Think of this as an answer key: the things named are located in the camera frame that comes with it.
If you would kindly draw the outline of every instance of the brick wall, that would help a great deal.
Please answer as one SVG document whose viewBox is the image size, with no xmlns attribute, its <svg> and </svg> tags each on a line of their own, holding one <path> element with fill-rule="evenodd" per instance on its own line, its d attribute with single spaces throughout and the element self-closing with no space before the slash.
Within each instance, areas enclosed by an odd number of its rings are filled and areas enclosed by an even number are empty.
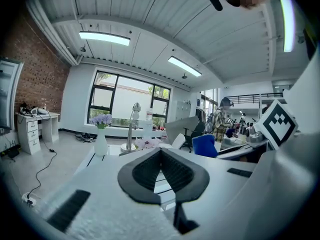
<svg viewBox="0 0 320 240">
<path fill-rule="evenodd" d="M 24 62 L 16 90 L 14 110 L 20 104 L 60 113 L 70 65 L 33 21 L 24 7 L 17 15 L 0 48 L 0 57 Z"/>
</svg>

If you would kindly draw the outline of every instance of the vase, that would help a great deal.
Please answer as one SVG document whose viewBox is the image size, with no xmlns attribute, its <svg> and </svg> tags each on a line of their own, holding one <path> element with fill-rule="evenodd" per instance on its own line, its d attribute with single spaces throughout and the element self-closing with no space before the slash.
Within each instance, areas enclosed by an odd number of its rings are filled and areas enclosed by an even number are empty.
<svg viewBox="0 0 320 240">
<path fill-rule="evenodd" d="M 108 153 L 108 143 L 105 137 L 105 129 L 98 128 L 98 135 L 94 143 L 94 152 L 97 156 L 105 156 Z"/>
</svg>

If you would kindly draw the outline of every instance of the gray floor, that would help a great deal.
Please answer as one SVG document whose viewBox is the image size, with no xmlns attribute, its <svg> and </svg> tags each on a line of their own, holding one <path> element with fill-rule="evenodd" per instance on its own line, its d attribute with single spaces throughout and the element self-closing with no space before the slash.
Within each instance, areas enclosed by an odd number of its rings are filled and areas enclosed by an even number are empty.
<svg viewBox="0 0 320 240">
<path fill-rule="evenodd" d="M 107 138 L 108 144 L 120 145 L 126 142 L 125 139 Z M 70 132 L 60 131 L 59 141 L 47 143 L 49 149 L 54 149 L 57 156 L 52 160 L 51 165 L 38 174 L 41 186 L 34 190 L 31 195 L 37 201 L 47 197 L 50 192 L 55 192 L 62 184 L 67 182 L 74 175 L 78 166 L 84 160 L 94 143 L 83 143 L 76 140 L 75 135 Z M 41 151 L 30 155 L 21 152 L 14 158 L 15 162 L 3 159 L 3 165 L 8 172 L 8 180 L 16 189 L 20 197 L 39 185 L 36 173 L 46 167 L 52 156 L 42 140 L 40 140 Z"/>
</svg>

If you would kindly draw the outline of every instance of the ceiling light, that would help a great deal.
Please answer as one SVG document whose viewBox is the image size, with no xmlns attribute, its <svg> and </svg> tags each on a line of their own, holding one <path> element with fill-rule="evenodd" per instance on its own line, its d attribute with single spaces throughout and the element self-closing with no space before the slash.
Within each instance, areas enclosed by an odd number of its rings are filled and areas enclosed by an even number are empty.
<svg viewBox="0 0 320 240">
<path fill-rule="evenodd" d="M 80 31 L 79 35 L 82 39 L 107 41 L 107 42 L 112 42 L 112 43 L 116 43 L 124 46 L 129 46 L 129 43 L 130 43 L 130 38 L 123 37 L 116 34 L 92 32 L 92 31 Z"/>
<path fill-rule="evenodd" d="M 200 77 L 202 74 L 195 70 L 194 68 L 190 67 L 189 65 L 187 65 L 186 63 L 182 62 L 181 60 L 171 56 L 169 59 L 168 59 L 168 62 L 184 69 L 185 71 L 188 71 L 189 73 L 191 73 L 192 75 L 196 76 L 196 77 Z"/>
<path fill-rule="evenodd" d="M 280 0 L 284 22 L 284 45 L 283 51 L 289 53 L 295 45 L 296 22 L 292 0 Z"/>
</svg>

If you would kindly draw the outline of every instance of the cable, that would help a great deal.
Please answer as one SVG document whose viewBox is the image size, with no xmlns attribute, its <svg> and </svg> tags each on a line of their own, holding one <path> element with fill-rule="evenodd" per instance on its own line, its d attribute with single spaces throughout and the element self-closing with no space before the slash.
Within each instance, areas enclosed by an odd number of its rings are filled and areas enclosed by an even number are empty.
<svg viewBox="0 0 320 240">
<path fill-rule="evenodd" d="M 27 197 L 28 199 L 30 198 L 30 194 L 31 194 L 32 191 L 34 191 L 34 190 L 36 190 L 36 189 L 38 189 L 38 188 L 41 187 L 41 182 L 40 182 L 40 180 L 38 179 L 38 173 L 40 173 L 40 172 L 42 172 L 43 170 L 47 169 L 47 168 L 51 165 L 52 160 L 58 155 L 58 153 L 57 153 L 56 151 L 54 151 L 54 150 L 51 149 L 51 148 L 48 148 L 45 142 L 43 142 L 43 143 L 44 143 L 45 147 L 46 147 L 50 152 L 55 153 L 55 155 L 51 158 L 50 163 L 49 163 L 45 168 L 39 170 L 39 171 L 35 174 L 35 178 L 36 178 L 36 180 L 39 182 L 39 186 L 33 188 L 33 189 L 27 194 L 26 197 Z"/>
</svg>

